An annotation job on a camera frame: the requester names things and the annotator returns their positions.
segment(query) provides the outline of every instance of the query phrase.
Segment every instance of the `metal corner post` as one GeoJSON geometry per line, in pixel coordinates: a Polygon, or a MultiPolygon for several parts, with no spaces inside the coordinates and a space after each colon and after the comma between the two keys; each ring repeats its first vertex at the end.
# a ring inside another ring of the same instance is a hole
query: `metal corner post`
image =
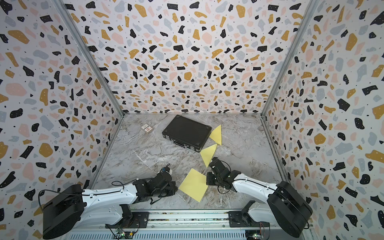
{"type": "Polygon", "coordinates": [[[57,12],[59,13],[60,17],[63,19],[67,29],[72,34],[77,46],[79,47],[80,51],[83,53],[86,61],[89,63],[89,66],[91,67],[92,71],[95,73],[96,77],[98,78],[100,84],[102,85],[105,94],[108,96],[108,98],[111,100],[112,105],[115,108],[115,111],[117,111],[122,118],[124,116],[123,111],[120,108],[120,105],[118,101],[116,100],[116,97],[113,95],[111,88],[109,87],[108,83],[105,81],[105,78],[103,74],[101,73],[96,61],[90,54],[87,45],[85,45],[85,42],[83,41],[83,38],[81,37],[81,34],[76,27],[76,25],[73,23],[72,18],[70,14],[68,13],[65,4],[63,3],[63,0],[51,0],[54,4],[57,12]]]}
{"type": "Polygon", "coordinates": [[[268,139],[269,145],[271,147],[272,154],[275,158],[277,168],[280,172],[281,179],[286,181],[286,182],[290,182],[290,181],[288,179],[288,175],[286,173],[285,167],[280,160],[280,154],[278,152],[276,144],[274,143],[273,137],[271,136],[269,128],[268,128],[267,111],[273,102],[274,96],[275,96],[276,92],[278,91],[280,84],[283,81],[283,77],[284,77],[284,75],[285,75],[285,73],[286,73],[286,71],[287,71],[287,69],[288,69],[288,67],[289,67],[289,65],[293,59],[293,55],[295,54],[297,48],[299,47],[300,41],[301,41],[310,21],[312,19],[312,16],[314,14],[314,11],[315,11],[318,3],[319,3],[319,0],[310,0],[308,7],[305,10],[302,23],[300,24],[300,27],[297,31],[297,34],[296,34],[296,36],[293,40],[293,43],[292,43],[292,45],[291,45],[291,47],[290,47],[290,49],[286,55],[286,58],[285,58],[284,63],[281,67],[281,70],[280,70],[279,74],[277,75],[276,81],[275,81],[275,83],[271,89],[271,92],[268,96],[268,99],[267,99],[267,101],[264,105],[263,111],[261,113],[261,117],[262,117],[261,121],[262,121],[262,124],[264,127],[266,137],[268,139]]]}

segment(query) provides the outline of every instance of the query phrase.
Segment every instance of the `yellow paper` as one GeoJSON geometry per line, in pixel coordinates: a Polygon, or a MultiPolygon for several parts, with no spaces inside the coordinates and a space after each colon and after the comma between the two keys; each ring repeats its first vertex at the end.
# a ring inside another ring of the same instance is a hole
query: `yellow paper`
{"type": "Polygon", "coordinates": [[[221,124],[211,132],[209,137],[221,145],[221,124]]]}
{"type": "Polygon", "coordinates": [[[203,158],[203,161],[206,167],[208,167],[209,162],[214,157],[216,148],[217,148],[217,143],[200,151],[200,155],[203,158]]]}
{"type": "Polygon", "coordinates": [[[207,188],[207,177],[192,168],[180,184],[179,190],[200,202],[207,188]]]}

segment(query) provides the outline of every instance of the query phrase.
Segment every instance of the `marble floor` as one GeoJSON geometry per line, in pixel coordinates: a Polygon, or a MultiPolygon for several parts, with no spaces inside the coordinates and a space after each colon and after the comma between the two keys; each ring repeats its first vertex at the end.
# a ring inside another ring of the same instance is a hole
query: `marble floor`
{"type": "MultiPolygon", "coordinates": [[[[214,157],[227,162],[232,170],[265,182],[281,181],[259,115],[184,116],[210,125],[212,129],[222,125],[222,145],[217,146],[214,157]]],[[[126,115],[94,188],[109,188],[114,180],[124,183],[136,178],[154,177],[168,163],[177,186],[191,168],[206,174],[210,169],[205,167],[200,153],[175,146],[163,138],[161,132],[174,117],[169,114],[126,115]],[[154,128],[149,134],[141,130],[145,123],[154,128]]],[[[204,148],[213,144],[215,142],[208,138],[204,148]]],[[[131,209],[241,209],[250,200],[257,201],[247,194],[233,191],[220,194],[217,187],[209,186],[200,203],[179,190],[174,196],[153,205],[137,203],[131,205],[131,209]]]]}

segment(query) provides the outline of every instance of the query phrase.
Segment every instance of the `patterned wall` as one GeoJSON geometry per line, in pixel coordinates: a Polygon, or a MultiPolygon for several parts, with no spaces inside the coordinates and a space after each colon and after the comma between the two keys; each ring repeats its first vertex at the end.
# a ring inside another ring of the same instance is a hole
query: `patterned wall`
{"type": "Polygon", "coordinates": [[[320,239],[384,239],[384,5],[320,1],[267,120],[320,239]]]}
{"type": "Polygon", "coordinates": [[[309,0],[65,0],[125,112],[263,109],[309,0]]]}
{"type": "Polygon", "coordinates": [[[0,6],[0,238],[40,239],[39,191],[89,185],[120,117],[51,2],[0,6]]]}

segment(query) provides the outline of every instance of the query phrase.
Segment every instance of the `small box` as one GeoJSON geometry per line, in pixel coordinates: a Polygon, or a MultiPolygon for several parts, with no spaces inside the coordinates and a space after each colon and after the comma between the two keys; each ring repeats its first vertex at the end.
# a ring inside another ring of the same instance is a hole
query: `small box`
{"type": "Polygon", "coordinates": [[[162,134],[164,138],[172,141],[177,146],[200,152],[211,130],[212,127],[208,125],[176,115],[162,134]]]}

